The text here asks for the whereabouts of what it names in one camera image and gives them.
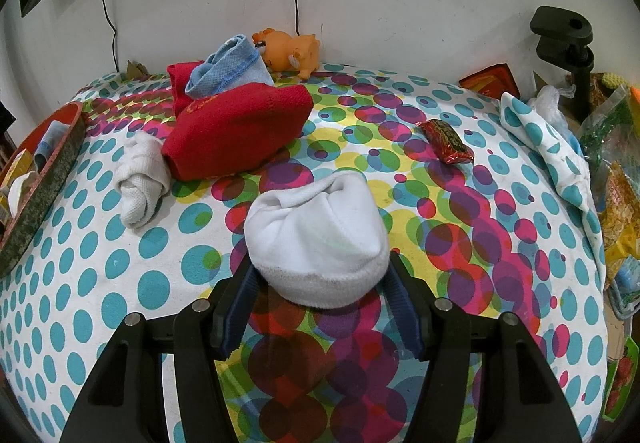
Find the yellow box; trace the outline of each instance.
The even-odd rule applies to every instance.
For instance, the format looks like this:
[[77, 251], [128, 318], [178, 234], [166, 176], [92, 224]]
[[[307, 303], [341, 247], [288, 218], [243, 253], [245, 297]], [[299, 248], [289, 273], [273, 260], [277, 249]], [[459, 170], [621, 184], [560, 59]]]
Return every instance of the yellow box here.
[[17, 177], [27, 174], [27, 172], [32, 170], [36, 170], [35, 163], [33, 162], [33, 156], [28, 150], [23, 150], [14, 158], [14, 162], [11, 163], [11, 167], [6, 172], [6, 176], [4, 176], [4, 180], [0, 187], [6, 186], [11, 188], [11, 185]]

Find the screw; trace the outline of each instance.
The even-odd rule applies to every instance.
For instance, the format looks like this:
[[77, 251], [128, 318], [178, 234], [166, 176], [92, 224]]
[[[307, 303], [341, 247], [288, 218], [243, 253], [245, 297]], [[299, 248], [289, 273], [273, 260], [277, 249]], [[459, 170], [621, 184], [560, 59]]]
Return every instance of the screw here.
[[209, 309], [209, 301], [206, 298], [199, 298], [191, 304], [191, 308], [198, 313], [202, 313]]
[[510, 326], [518, 325], [518, 317], [513, 313], [511, 313], [510, 311], [502, 315], [502, 320], [504, 320], [505, 323], [507, 323]]
[[140, 320], [142, 319], [142, 316], [140, 316], [140, 313], [129, 313], [126, 317], [124, 317], [124, 323], [127, 326], [135, 326], [138, 322], [140, 322]]
[[453, 302], [448, 298], [440, 297], [435, 299], [433, 305], [440, 311], [449, 311], [453, 307]]

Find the red candy bar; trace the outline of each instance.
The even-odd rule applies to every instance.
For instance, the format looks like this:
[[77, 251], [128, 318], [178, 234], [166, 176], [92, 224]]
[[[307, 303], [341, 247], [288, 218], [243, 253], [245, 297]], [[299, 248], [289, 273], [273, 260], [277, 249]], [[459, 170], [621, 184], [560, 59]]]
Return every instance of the red candy bar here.
[[430, 119], [418, 124], [427, 141], [443, 163], [473, 163], [474, 152], [462, 143], [460, 136], [446, 121]]

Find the red sock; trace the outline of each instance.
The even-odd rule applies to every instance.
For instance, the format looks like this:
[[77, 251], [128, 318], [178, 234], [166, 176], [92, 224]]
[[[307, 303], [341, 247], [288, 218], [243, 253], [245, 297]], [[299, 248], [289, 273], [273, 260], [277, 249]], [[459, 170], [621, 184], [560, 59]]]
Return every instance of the red sock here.
[[257, 168], [302, 131], [314, 102], [305, 86], [246, 84], [194, 100], [162, 146], [181, 181]]
[[184, 88], [189, 82], [191, 71], [199, 66], [202, 60], [197, 62], [185, 62], [183, 64], [171, 64], [166, 67], [166, 72], [169, 73], [171, 79], [171, 92], [174, 95], [174, 115], [177, 118], [178, 115], [193, 102], [193, 99], [187, 96], [184, 92]]

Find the bed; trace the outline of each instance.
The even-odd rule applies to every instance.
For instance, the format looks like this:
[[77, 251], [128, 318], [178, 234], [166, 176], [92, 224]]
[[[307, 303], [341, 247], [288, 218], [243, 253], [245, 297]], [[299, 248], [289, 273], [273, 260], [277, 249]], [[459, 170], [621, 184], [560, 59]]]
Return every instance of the bed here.
[[[275, 73], [279, 86], [300, 83]], [[393, 249], [415, 276], [467, 312], [515, 311], [535, 335], [588, 441], [606, 377], [602, 275], [578, 208], [540, 155], [500, 126], [497, 103], [450, 84], [324, 64], [306, 82], [302, 135], [254, 172], [173, 182], [151, 222], [127, 230], [112, 179], [123, 143], [164, 139], [175, 118], [165, 74], [83, 87], [87, 137], [42, 227], [0, 282], [0, 365], [25, 415], [57, 442], [92, 365], [132, 311], [173, 314], [207, 296], [246, 252], [242, 224], [259, 193], [336, 169], [362, 172]], [[440, 118], [473, 147], [447, 168], [415, 123]], [[241, 442], [400, 442], [426, 371], [403, 346], [379, 289], [337, 311], [262, 292], [241, 347], [218, 363]], [[184, 434], [173, 361], [163, 361], [172, 442]], [[468, 373], [459, 441], [474, 433], [479, 357]]]

